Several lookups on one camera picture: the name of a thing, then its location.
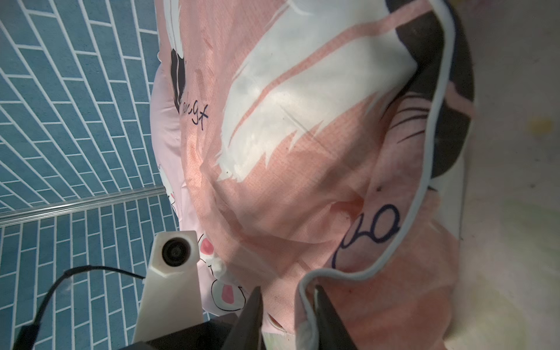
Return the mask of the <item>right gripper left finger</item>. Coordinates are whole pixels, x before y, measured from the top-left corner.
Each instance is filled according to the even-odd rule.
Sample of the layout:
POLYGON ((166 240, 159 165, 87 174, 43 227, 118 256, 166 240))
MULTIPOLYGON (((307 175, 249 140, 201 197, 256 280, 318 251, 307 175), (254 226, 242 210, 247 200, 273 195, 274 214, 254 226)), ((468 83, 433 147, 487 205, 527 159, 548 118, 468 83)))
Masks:
POLYGON ((255 287, 249 300, 239 316, 236 324, 230 330, 222 350, 261 350, 264 349, 262 340, 263 300, 261 288, 255 287))

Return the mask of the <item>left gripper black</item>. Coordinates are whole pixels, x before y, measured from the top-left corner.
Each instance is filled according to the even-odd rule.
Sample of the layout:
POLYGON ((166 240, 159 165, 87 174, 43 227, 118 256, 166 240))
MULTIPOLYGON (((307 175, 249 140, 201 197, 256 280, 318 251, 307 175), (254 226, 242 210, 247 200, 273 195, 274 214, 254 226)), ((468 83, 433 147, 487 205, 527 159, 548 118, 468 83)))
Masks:
POLYGON ((151 341, 136 341, 123 349, 243 349, 244 346, 240 344, 226 345, 235 321, 236 319, 211 319, 151 341))

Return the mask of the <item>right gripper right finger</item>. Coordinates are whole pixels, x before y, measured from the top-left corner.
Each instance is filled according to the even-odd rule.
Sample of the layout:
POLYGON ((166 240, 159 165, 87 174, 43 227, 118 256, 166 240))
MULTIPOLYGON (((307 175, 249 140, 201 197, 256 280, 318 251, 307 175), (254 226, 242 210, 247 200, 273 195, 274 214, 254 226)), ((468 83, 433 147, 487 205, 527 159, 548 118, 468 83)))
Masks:
POLYGON ((314 290, 314 313, 320 350, 357 350, 325 289, 320 285, 314 290))

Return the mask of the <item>light pink cartoon pillow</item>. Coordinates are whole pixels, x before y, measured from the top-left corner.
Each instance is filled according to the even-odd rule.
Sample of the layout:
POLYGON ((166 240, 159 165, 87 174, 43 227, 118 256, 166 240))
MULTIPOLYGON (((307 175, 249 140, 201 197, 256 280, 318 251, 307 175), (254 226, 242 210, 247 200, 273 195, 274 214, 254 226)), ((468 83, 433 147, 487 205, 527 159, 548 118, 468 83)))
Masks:
POLYGON ((240 316, 251 292, 244 289, 227 270, 195 212, 183 174, 179 112, 174 105, 174 92, 169 80, 169 74, 160 65, 150 101, 151 139, 160 178, 178 219, 179 229, 194 230, 197 235, 202 309, 213 316, 240 316))

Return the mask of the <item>salmon feather print pillow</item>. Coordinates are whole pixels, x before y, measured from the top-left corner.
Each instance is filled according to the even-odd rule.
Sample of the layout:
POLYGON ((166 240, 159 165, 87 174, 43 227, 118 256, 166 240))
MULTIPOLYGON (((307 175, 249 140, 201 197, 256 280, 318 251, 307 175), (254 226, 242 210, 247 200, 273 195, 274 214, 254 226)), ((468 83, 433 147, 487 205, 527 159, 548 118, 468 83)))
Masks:
POLYGON ((447 1, 156 1, 185 184, 264 328, 443 349, 472 61, 447 1))

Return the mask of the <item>left aluminium corner post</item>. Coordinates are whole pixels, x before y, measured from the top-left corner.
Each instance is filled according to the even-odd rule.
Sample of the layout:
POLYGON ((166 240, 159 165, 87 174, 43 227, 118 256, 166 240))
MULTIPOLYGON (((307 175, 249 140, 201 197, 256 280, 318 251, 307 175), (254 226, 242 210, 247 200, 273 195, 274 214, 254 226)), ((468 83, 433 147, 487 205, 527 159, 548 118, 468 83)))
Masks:
POLYGON ((42 220, 59 215, 72 214, 79 211, 87 211, 99 207, 107 207, 113 204, 121 204, 143 198, 166 195, 164 186, 151 186, 142 189, 127 190, 108 195, 99 195, 91 198, 83 198, 65 201, 60 204, 45 205, 28 209, 21 209, 1 214, 1 227, 26 223, 29 221, 42 220))

